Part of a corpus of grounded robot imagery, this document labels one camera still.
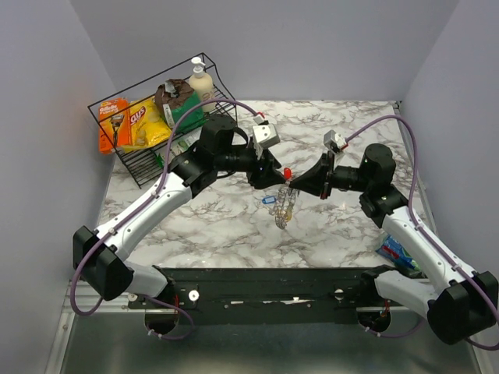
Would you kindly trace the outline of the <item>blue key tag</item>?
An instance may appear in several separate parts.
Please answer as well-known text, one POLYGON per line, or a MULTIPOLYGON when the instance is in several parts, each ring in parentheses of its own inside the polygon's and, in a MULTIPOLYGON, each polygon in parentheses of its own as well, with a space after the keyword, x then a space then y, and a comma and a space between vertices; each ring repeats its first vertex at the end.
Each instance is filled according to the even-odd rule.
POLYGON ((265 196, 262 199, 262 203, 265 205, 276 203, 276 197, 275 196, 265 196))

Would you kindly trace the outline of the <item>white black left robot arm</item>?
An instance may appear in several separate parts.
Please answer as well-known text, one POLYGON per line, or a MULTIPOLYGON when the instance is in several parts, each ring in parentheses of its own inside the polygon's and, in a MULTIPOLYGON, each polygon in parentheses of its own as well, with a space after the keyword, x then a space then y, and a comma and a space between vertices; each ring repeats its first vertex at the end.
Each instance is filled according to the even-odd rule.
POLYGON ((251 135, 227 115, 215 115, 185 152, 166 163, 160 177, 139 199, 113 220, 90 230, 82 226, 73 236, 73 266, 105 301, 124 292, 146 295, 163 308, 172 301, 167 277, 155 266, 128 260, 139 242, 174 210, 213 184, 222 171, 244 172, 254 189, 285 182, 281 165, 270 152, 279 143, 274 125, 257 117, 251 135))

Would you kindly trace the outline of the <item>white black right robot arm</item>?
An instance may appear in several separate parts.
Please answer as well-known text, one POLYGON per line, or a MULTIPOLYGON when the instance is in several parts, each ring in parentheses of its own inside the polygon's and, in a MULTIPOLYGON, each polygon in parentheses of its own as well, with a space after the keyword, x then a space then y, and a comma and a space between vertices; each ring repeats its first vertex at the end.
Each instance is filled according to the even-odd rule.
POLYGON ((332 189, 359 192, 362 211, 416 261, 428 284, 384 267, 359 285, 367 305, 391 299, 422 316, 435 335, 455 344, 498 322, 498 281, 462 262, 428 227, 393 185, 396 163, 382 144, 369 145, 357 168, 336 166, 334 154, 322 154, 290 186, 326 199, 332 189))

